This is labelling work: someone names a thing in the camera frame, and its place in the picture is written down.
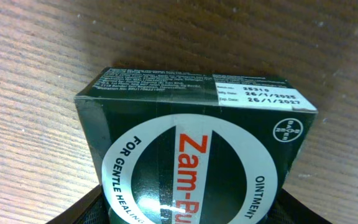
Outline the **green Zam-Buk ointment box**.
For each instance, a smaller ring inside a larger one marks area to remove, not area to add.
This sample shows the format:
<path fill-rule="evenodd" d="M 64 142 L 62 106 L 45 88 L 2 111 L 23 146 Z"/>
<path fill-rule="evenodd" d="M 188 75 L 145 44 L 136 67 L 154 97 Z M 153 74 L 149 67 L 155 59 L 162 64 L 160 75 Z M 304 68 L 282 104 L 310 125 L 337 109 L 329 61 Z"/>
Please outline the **green Zam-Buk ointment box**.
<path fill-rule="evenodd" d="M 105 68 L 74 98 L 109 223 L 289 223 L 318 113 L 286 80 Z"/>

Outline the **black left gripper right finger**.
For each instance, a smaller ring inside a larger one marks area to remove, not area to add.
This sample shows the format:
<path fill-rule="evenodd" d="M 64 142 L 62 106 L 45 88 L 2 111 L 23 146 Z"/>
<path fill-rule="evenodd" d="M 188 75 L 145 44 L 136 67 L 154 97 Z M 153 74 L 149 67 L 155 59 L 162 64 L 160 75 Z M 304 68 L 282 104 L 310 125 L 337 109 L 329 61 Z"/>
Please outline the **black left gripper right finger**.
<path fill-rule="evenodd" d="M 332 224 L 282 189 L 267 214 L 267 224 Z"/>

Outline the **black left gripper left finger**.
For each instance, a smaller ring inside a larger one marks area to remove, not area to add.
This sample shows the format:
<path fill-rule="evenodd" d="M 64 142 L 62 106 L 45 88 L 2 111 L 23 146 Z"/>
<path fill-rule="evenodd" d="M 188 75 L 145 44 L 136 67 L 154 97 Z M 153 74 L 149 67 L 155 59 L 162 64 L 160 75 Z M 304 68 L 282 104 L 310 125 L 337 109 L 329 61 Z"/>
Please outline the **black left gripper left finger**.
<path fill-rule="evenodd" d="M 47 224 L 109 224 L 102 187 L 97 185 Z"/>

